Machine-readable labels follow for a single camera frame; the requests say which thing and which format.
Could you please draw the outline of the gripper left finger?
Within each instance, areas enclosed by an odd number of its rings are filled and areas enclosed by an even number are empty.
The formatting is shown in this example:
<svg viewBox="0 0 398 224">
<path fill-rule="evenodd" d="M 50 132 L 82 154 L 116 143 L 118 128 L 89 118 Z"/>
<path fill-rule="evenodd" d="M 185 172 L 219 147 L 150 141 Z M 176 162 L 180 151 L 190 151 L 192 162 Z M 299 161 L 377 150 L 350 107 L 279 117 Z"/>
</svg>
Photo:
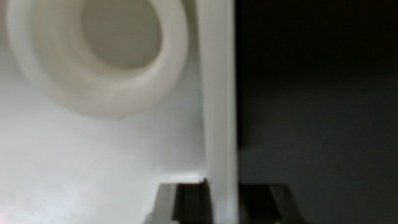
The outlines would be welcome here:
<svg viewBox="0 0 398 224">
<path fill-rule="evenodd" d="M 214 224 L 208 181 L 162 183 L 144 224 Z"/>
</svg>

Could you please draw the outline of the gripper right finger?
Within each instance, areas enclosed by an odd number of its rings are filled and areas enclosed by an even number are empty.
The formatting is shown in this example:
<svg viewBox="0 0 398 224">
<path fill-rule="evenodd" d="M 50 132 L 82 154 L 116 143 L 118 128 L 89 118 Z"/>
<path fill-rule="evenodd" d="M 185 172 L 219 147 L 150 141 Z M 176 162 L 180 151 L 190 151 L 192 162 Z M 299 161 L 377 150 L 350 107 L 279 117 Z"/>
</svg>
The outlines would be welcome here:
<svg viewBox="0 0 398 224">
<path fill-rule="evenodd" d="M 285 184 L 240 185 L 240 224 L 306 224 Z"/>
</svg>

